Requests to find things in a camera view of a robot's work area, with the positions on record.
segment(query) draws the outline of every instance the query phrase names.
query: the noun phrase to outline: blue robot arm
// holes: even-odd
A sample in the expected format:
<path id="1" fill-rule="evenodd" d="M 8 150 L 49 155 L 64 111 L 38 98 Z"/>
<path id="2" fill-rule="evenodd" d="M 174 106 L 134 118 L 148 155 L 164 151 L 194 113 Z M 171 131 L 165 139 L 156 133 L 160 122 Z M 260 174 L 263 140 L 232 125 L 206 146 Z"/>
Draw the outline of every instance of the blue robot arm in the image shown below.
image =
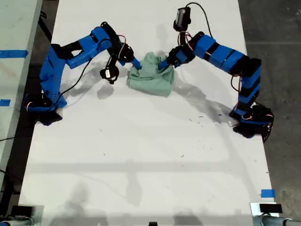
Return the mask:
<path id="1" fill-rule="evenodd" d="M 239 51 L 220 45 L 203 32 L 197 33 L 187 43 L 185 36 L 180 37 L 180 40 L 181 44 L 170 51 L 167 59 L 158 68 L 163 70 L 169 65 L 178 67 L 198 56 L 232 76 L 240 76 L 238 103 L 230 112 L 230 117 L 240 123 L 233 130 L 247 138 L 261 134 L 265 141 L 270 134 L 274 116 L 270 109 L 253 105 L 259 95 L 261 60 L 251 59 Z"/>
<path id="2" fill-rule="evenodd" d="M 75 50 L 80 50 L 76 56 L 72 54 L 72 51 Z M 63 47 L 58 44 L 51 44 L 40 71 L 40 84 L 43 93 L 27 95 L 25 106 L 27 111 L 38 113 L 39 121 L 43 117 L 42 123 L 45 125 L 62 119 L 53 111 L 67 105 L 60 93 L 65 64 L 73 69 L 90 62 L 91 59 L 105 50 L 110 54 L 110 59 L 106 68 L 100 71 L 100 76 L 107 79 L 111 84 L 117 80 L 119 75 L 119 70 L 115 65 L 117 61 L 121 65 L 131 62 L 137 69 L 141 68 L 139 61 L 134 57 L 133 50 L 126 43 L 121 42 L 115 31 L 106 22 L 103 22 L 88 36 L 76 42 Z"/>

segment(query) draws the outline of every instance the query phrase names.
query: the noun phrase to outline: black cable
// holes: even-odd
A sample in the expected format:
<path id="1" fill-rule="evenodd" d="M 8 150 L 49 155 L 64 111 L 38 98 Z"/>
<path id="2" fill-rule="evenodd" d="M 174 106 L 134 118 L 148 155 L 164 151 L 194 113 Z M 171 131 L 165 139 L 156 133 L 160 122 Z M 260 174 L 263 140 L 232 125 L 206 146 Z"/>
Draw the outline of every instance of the black cable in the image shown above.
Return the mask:
<path id="1" fill-rule="evenodd" d="M 97 46 L 96 49 L 98 49 L 98 48 L 100 47 L 101 43 L 102 43 L 103 41 L 106 41 L 106 40 L 107 40 L 107 41 L 111 41 L 110 39 L 103 39 L 103 40 L 101 40 L 100 43 L 98 44 L 98 46 Z M 83 69 L 83 71 L 81 72 L 81 75 L 80 75 L 79 79 L 76 81 L 76 83 L 75 83 L 73 86 L 71 86 L 70 88 L 66 89 L 63 93 L 61 93 L 60 96 L 58 97 L 58 99 L 54 102 L 54 104 L 51 105 L 50 108 L 48 108 L 48 110 L 47 110 L 46 112 L 50 111 L 51 108 L 52 108 L 53 106 L 56 105 L 56 103 L 60 100 L 60 98 L 62 97 L 63 94 L 65 94 L 65 93 L 68 92 L 69 90 L 73 89 L 73 88 L 79 83 L 81 77 L 83 76 L 83 74 L 84 74 L 84 72 L 85 72 L 85 69 L 86 69 L 87 66 L 90 64 L 90 62 L 92 61 L 92 59 L 93 59 L 93 58 L 91 58 L 91 59 L 88 61 L 88 63 L 87 63 L 86 66 L 84 67 L 84 69 Z"/>
<path id="2" fill-rule="evenodd" d="M 207 17 L 207 14 L 206 14 L 205 10 L 204 10 L 203 7 L 202 7 L 200 4 L 198 4 L 197 2 L 190 2 L 190 3 L 188 3 L 188 4 L 186 5 L 186 7 L 188 7 L 188 6 L 191 5 L 191 4 L 198 5 L 198 6 L 200 6 L 200 8 L 203 10 L 204 15 L 205 15 L 205 18 L 206 18 L 206 22 L 207 22 L 207 26 L 208 26 L 208 30 L 209 30 L 210 36 L 211 36 L 211 38 L 213 38 L 213 37 L 212 37 L 212 34 L 211 34 L 211 30 L 210 30 L 210 25 L 209 25 L 209 22 L 208 22 L 208 17 Z"/>
<path id="3" fill-rule="evenodd" d="M 100 45 L 102 44 L 103 41 L 110 41 L 110 42 L 111 42 L 110 39 L 103 39 L 103 40 L 101 40 L 100 43 L 97 45 L 97 48 L 96 48 L 97 50 L 99 49 L 99 47 L 100 47 Z M 56 103 L 60 100 L 60 98 L 62 97 L 63 94 L 65 94 L 65 93 L 68 92 L 69 90 L 73 89 L 73 88 L 79 83 L 81 77 L 83 76 L 83 74 L 84 74 L 84 72 L 85 72 L 85 69 L 88 67 L 88 65 L 90 64 L 91 61 L 92 61 L 92 58 L 88 61 L 88 63 L 87 63 L 86 66 L 84 67 L 84 69 L 83 69 L 83 71 L 82 71 L 82 73 L 81 73 L 79 79 L 76 81 L 76 83 L 75 83 L 73 86 L 71 86 L 70 88 L 68 88 L 67 90 L 65 90 L 63 93 L 61 93 L 60 96 L 58 97 L 58 99 L 54 102 L 54 104 L 52 104 L 51 107 L 48 108 L 47 111 L 45 111 L 45 112 L 50 111 L 51 108 L 52 108 L 53 106 L 55 106 Z M 1 141 L 4 141 L 4 140 L 11 140 L 11 139 L 14 139 L 14 138 L 17 138 L 17 137 L 8 137 L 8 138 L 5 138 L 5 139 L 1 139 L 0 142 L 1 142 Z"/>
<path id="4" fill-rule="evenodd" d="M 1 170 L 1 169 L 0 169 L 0 172 L 2 172 L 2 173 L 4 173 L 4 174 L 7 174 L 7 175 L 9 175 L 9 176 L 11 176 L 11 177 L 13 177 L 13 178 L 16 178 L 16 179 L 18 179 L 18 180 L 20 180 L 20 181 L 23 181 L 21 178 L 16 177 L 15 175 L 12 175 L 12 174 L 10 174 L 10 173 L 7 173 L 7 172 L 4 171 L 4 170 Z"/>
<path id="5" fill-rule="evenodd" d="M 235 77 L 235 76 L 232 76 L 232 77 L 231 77 L 231 86 L 232 86 L 232 88 L 233 88 L 236 92 L 239 93 L 239 90 L 233 86 L 233 78 L 234 78 L 234 77 Z"/>

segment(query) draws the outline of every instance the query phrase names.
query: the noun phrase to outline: green cloth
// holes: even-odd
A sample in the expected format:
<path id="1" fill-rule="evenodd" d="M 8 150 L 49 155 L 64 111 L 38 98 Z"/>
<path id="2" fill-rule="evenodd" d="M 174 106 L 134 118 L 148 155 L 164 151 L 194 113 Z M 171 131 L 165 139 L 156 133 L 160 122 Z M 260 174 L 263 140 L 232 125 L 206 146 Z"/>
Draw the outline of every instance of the green cloth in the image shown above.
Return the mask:
<path id="1" fill-rule="evenodd" d="M 130 69 L 127 85 L 132 89 L 167 97 L 174 82 L 174 67 L 159 70 L 158 65 L 163 60 L 153 52 L 147 53 L 144 60 L 140 61 L 140 70 L 135 67 Z"/>

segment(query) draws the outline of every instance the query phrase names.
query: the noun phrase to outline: black mount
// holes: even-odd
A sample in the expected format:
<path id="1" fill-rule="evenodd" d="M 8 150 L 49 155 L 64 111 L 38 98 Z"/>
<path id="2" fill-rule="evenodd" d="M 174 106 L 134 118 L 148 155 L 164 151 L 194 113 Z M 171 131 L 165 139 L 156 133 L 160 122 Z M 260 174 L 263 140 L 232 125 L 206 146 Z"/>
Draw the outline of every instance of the black mount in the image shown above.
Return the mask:
<path id="1" fill-rule="evenodd" d="M 274 121 L 274 115 L 271 109 L 262 105 L 252 106 L 243 118 L 234 111 L 232 111 L 229 116 L 240 122 L 233 128 L 234 132 L 246 138 L 252 138 L 255 134 L 260 134 L 263 141 L 268 138 Z"/>
<path id="2" fill-rule="evenodd" d="M 200 38 L 204 35 L 203 32 L 198 32 L 190 41 L 189 45 L 194 49 L 197 42 L 199 41 Z M 187 64 L 190 61 L 192 61 L 195 58 L 195 54 L 193 51 L 190 49 L 188 43 L 181 44 L 180 46 L 177 46 L 176 48 L 173 48 L 167 57 L 167 62 L 175 67 L 178 67 L 181 64 Z M 177 54 L 179 52 L 182 52 L 187 59 L 184 62 L 180 62 L 180 59 L 177 57 Z"/>
<path id="3" fill-rule="evenodd" d="M 110 84 L 114 84 L 119 76 L 119 70 L 116 66 L 117 61 L 123 61 L 125 63 L 133 61 L 134 51 L 129 45 L 120 41 L 119 36 L 107 22 L 102 22 L 101 27 L 108 34 L 112 46 L 107 49 L 110 58 L 106 67 L 100 71 L 100 76 L 108 80 Z"/>

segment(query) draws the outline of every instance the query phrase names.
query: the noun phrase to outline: red wire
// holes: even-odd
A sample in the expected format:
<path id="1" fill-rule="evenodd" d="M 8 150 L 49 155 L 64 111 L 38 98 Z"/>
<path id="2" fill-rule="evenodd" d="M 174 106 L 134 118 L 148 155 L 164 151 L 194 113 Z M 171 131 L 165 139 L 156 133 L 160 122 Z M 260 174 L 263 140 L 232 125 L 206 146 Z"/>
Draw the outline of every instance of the red wire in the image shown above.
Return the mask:
<path id="1" fill-rule="evenodd" d="M 189 41 L 188 41 L 187 36 L 190 36 L 190 38 L 191 38 L 191 35 L 186 34 L 186 35 L 185 35 L 185 38 L 186 38 L 186 41 L 187 41 L 187 45 L 188 45 L 189 48 L 193 51 L 193 48 L 192 48 L 191 45 L 189 44 Z"/>
<path id="2" fill-rule="evenodd" d="M 121 51 L 123 50 L 124 45 L 126 44 L 127 38 L 126 38 L 124 35 L 122 35 L 122 34 L 119 34 L 118 36 L 124 38 L 123 46 L 121 47 L 121 50 L 120 50 L 120 52 L 119 52 L 119 54 L 118 54 L 118 58 L 120 58 Z"/>
<path id="3" fill-rule="evenodd" d="M 181 33 L 182 33 L 182 32 L 179 32 L 179 34 L 178 34 L 178 46 L 180 45 L 179 38 L 180 38 L 180 34 L 181 34 Z M 192 38 L 192 36 L 190 35 L 189 32 L 185 32 L 185 34 L 186 34 L 186 35 L 189 35 L 189 37 Z"/>

